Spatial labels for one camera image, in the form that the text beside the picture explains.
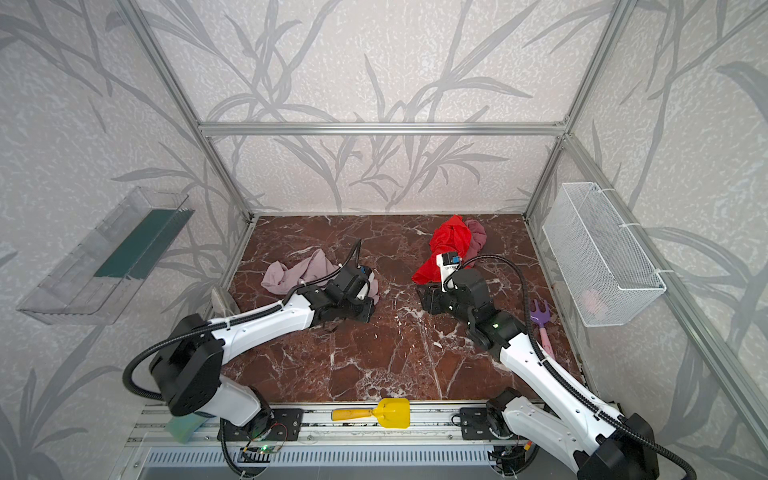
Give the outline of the red cloth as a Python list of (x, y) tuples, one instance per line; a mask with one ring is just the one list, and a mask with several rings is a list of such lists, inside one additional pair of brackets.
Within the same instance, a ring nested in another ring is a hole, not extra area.
[(459, 215), (452, 216), (437, 228), (430, 239), (430, 258), (413, 274), (412, 281), (419, 285), (438, 282), (441, 279), (437, 257), (456, 252), (464, 257), (470, 247), (472, 233)]

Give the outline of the light pink cloth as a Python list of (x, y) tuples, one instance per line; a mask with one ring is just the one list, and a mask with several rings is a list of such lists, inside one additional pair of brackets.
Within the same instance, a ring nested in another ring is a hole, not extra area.
[(316, 249), (309, 257), (292, 267), (287, 267), (279, 261), (271, 263), (261, 286), (274, 295), (286, 295), (293, 287), (329, 275), (337, 268), (322, 249)]

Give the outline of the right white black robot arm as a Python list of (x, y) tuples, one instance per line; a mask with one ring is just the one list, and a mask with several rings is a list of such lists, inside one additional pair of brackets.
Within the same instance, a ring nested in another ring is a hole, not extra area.
[(694, 467), (658, 444), (653, 428), (640, 415), (623, 415), (577, 381), (548, 354), (534, 336), (529, 288), (521, 268), (493, 255), (519, 278), (523, 315), (497, 308), (474, 264), (484, 255), (462, 259), (455, 251), (434, 259), (438, 280), (425, 288), (423, 309), (449, 314), (467, 327), (469, 338), (522, 379), (546, 404), (534, 406), (508, 388), (487, 403), (495, 435), (520, 435), (571, 469), (580, 479), (656, 479), (658, 460), (676, 465), (686, 479)]

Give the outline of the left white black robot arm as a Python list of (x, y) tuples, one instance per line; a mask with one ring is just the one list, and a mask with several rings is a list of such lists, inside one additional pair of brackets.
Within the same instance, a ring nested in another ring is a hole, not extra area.
[(360, 263), (361, 247), (356, 243), (334, 271), (291, 288), (272, 304), (210, 320), (184, 317), (167, 339), (128, 363), (124, 387), (164, 402), (176, 417), (216, 417), (250, 437), (262, 434), (274, 422), (271, 407), (256, 389), (226, 377), (223, 367), (257, 346), (325, 322), (369, 322), (375, 310), (372, 270)]

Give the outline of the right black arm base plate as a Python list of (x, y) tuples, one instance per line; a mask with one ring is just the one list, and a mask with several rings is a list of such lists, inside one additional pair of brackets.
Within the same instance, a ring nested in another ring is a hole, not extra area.
[(518, 442), (519, 436), (511, 433), (495, 433), (486, 408), (460, 408), (451, 417), (453, 426), (460, 429), (464, 441), (510, 441)]

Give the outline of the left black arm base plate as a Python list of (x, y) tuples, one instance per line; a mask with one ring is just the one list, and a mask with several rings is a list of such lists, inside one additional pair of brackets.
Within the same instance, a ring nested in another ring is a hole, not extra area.
[(298, 440), (304, 411), (300, 408), (277, 408), (269, 414), (260, 412), (255, 420), (244, 427), (237, 427), (228, 421), (220, 427), (219, 441), (225, 442), (294, 442)]

